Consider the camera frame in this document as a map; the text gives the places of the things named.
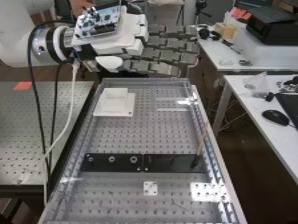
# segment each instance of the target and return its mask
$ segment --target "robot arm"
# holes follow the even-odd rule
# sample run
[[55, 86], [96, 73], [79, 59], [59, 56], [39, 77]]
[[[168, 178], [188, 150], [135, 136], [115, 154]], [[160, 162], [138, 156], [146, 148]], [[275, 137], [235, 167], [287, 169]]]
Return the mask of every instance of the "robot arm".
[[[26, 41], [33, 29], [27, 11], [18, 0], [0, 2], [0, 58], [11, 67], [27, 66]], [[127, 7], [112, 1], [107, 6], [85, 9], [74, 28], [61, 25], [38, 29], [31, 64], [58, 64], [74, 51], [92, 72], [106, 69], [178, 76], [184, 66], [196, 63], [192, 37], [195, 27], [147, 26], [143, 14], [130, 14]]]

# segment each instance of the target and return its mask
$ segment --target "cable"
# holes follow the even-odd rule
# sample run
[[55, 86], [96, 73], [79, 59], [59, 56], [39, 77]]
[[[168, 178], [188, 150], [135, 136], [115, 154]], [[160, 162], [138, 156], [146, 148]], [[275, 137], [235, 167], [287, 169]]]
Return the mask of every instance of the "cable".
[[235, 121], [237, 120], [240, 117], [243, 117], [245, 114], [245, 112], [243, 114], [240, 114], [236, 118], [234, 118], [226, 125], [223, 125], [223, 127], [220, 127], [219, 131], [224, 130], [226, 128], [228, 128], [227, 126]]
[[[50, 128], [50, 140], [49, 144], [53, 144], [53, 135], [54, 135], [54, 126], [55, 126], [55, 111], [57, 111], [57, 98], [58, 98], [58, 74], [61, 70], [62, 64], [58, 65], [55, 71], [55, 78], [54, 78], [54, 96], [53, 96], [53, 116], [51, 116], [51, 128]], [[49, 154], [49, 169], [51, 167], [51, 152]]]
[[[42, 115], [41, 115], [41, 107], [39, 107], [39, 98], [38, 98], [38, 92], [37, 92], [37, 87], [35, 87], [35, 80], [34, 80], [34, 73], [33, 73], [33, 67], [31, 67], [31, 58], [30, 58], [30, 51], [31, 51], [31, 45], [33, 45], [33, 39], [34, 39], [34, 33], [35, 31], [43, 27], [47, 24], [54, 24], [54, 23], [66, 23], [66, 24], [74, 24], [70, 21], [65, 20], [51, 20], [47, 22], [41, 23], [37, 25], [33, 30], [30, 31], [29, 38], [27, 38], [27, 45], [26, 45], [26, 59], [27, 59], [27, 67], [29, 67], [29, 76], [30, 76], [30, 81], [31, 81], [31, 88], [33, 88], [33, 93], [34, 93], [34, 100], [35, 100], [35, 109], [37, 109], [37, 117], [38, 117], [38, 127], [39, 127], [39, 137], [41, 137], [41, 147], [42, 147], [42, 153], [45, 154], [45, 136], [43, 136], [43, 125], [42, 125]], [[45, 159], [45, 167], [46, 167], [46, 175], [49, 178], [50, 175], [50, 167], [49, 167], [49, 161]]]
[[[49, 149], [46, 150], [46, 153], [45, 153], [43, 158], [42, 158], [42, 164], [45, 163], [46, 157], [47, 157], [49, 153], [51, 152], [51, 150], [53, 150], [58, 140], [63, 136], [63, 134], [65, 134], [65, 132], [67, 130], [69, 124], [70, 124], [71, 113], [73, 113], [73, 106], [74, 106], [75, 75], [77, 75], [78, 69], [79, 69], [79, 62], [78, 62], [78, 60], [74, 60], [74, 62], [73, 62], [73, 71], [71, 71], [71, 95], [70, 95], [70, 109], [69, 109], [69, 114], [67, 114], [67, 120], [66, 120], [66, 124], [63, 126], [63, 129], [62, 129], [58, 137], [55, 138], [53, 144], [50, 145]], [[43, 175], [43, 204], [46, 204], [46, 199], [47, 199], [46, 182], [47, 182], [46, 181], [46, 175]]]

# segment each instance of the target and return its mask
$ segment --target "table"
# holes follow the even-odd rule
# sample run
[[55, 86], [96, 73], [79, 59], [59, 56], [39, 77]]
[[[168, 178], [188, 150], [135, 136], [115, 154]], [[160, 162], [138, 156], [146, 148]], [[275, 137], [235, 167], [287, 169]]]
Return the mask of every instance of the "table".
[[[267, 66], [240, 66], [237, 64], [239, 60], [245, 60], [240, 54], [236, 54], [227, 46], [224, 46], [219, 41], [212, 41], [211, 39], [202, 40], [198, 38], [198, 45], [200, 50], [204, 52], [207, 59], [215, 68], [215, 80], [212, 81], [212, 89], [208, 91], [208, 100], [206, 105], [207, 115], [211, 112], [219, 81], [222, 81], [223, 75], [255, 75], [260, 72], [268, 72], [269, 74], [291, 74], [292, 71], [298, 71], [298, 65], [295, 67], [275, 67], [273, 64]], [[230, 60], [232, 65], [220, 65], [220, 60]]]
[[[259, 71], [298, 71], [298, 65], [293, 67], [277, 67], [273, 64], [268, 66], [240, 66], [237, 61], [245, 60], [243, 55], [236, 54], [220, 41], [212, 41], [211, 39], [198, 39], [200, 49], [207, 55], [218, 72], [259, 72]], [[231, 65], [222, 65], [220, 60], [230, 60]]]
[[[91, 116], [99, 94], [106, 87], [127, 88], [135, 94], [132, 117]], [[150, 164], [154, 162], [152, 156], [170, 158], [172, 154], [183, 154], [191, 157], [196, 152], [198, 137], [206, 120], [196, 90], [186, 79], [104, 79], [94, 94], [61, 181], [39, 223], [83, 220], [106, 224], [172, 224], [176, 221], [244, 224], [210, 127], [200, 157], [203, 162], [199, 162], [203, 169], [199, 172], [154, 172], [144, 165], [144, 160]], [[130, 162], [120, 160], [116, 163], [119, 155], [122, 158], [134, 156], [143, 162], [131, 172], [123, 172]], [[106, 172], [106, 169], [85, 172], [83, 164], [90, 169], [96, 167], [96, 156], [115, 158], [112, 165], [104, 165], [112, 167], [111, 172]], [[154, 195], [144, 194], [147, 181], [158, 185]], [[192, 192], [190, 187], [192, 183], [207, 191], [198, 200], [194, 195], [199, 193]]]
[[[0, 83], [0, 197], [17, 197], [25, 200], [26, 196], [39, 195], [42, 199], [42, 149], [33, 91], [31, 87], [13, 90], [15, 85], [15, 82]], [[58, 175], [59, 156], [75, 134], [73, 127], [79, 125], [91, 86], [92, 82], [75, 83], [73, 119], [53, 149], [51, 176]], [[37, 83], [46, 145], [49, 145], [51, 127], [53, 88], [53, 82]], [[70, 82], [59, 82], [54, 138], [63, 128], [69, 105]]]
[[[215, 120], [212, 123], [214, 134], [218, 134], [230, 95], [232, 92], [269, 147], [272, 148], [279, 160], [281, 161], [288, 173], [291, 174], [292, 179], [298, 184], [298, 132], [295, 128], [289, 126], [279, 126], [261, 117], [261, 112], [264, 110], [277, 110], [281, 113], [284, 113], [284, 110], [281, 109], [281, 106], [279, 105], [275, 98], [271, 102], [267, 102], [263, 99], [252, 98], [249, 96], [248, 90], [243, 86], [243, 79], [245, 79], [247, 77], [248, 76], [241, 75], [226, 75], [223, 77], [226, 84], [220, 96], [219, 106], [216, 109]], [[292, 77], [293, 75], [267, 76], [269, 91], [273, 93], [277, 92], [276, 82], [289, 80], [292, 79]]]

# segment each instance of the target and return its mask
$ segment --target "screw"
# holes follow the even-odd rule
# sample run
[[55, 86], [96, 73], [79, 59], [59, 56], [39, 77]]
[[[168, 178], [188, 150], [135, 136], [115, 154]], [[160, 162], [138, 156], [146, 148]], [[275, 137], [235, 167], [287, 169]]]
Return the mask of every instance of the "screw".
[[130, 163], [134, 165], [136, 163], [136, 156], [130, 157]]
[[115, 161], [114, 156], [110, 156], [110, 157], [108, 157], [108, 163], [114, 163], [114, 161]]

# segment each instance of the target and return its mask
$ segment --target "person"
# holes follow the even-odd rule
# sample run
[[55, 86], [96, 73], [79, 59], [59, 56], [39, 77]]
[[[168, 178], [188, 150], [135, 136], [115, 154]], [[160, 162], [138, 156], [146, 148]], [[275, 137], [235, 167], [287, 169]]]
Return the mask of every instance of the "person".
[[82, 14], [82, 7], [90, 8], [94, 6], [87, 0], [70, 0], [71, 12], [75, 17]]

